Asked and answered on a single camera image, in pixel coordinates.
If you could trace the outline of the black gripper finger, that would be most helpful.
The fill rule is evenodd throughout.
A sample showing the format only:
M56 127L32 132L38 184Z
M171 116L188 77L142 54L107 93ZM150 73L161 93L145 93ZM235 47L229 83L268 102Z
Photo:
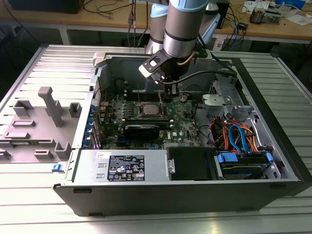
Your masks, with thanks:
M165 102L172 102L174 98L177 98L179 96L179 89L177 87L177 84L173 85L164 85L164 100Z

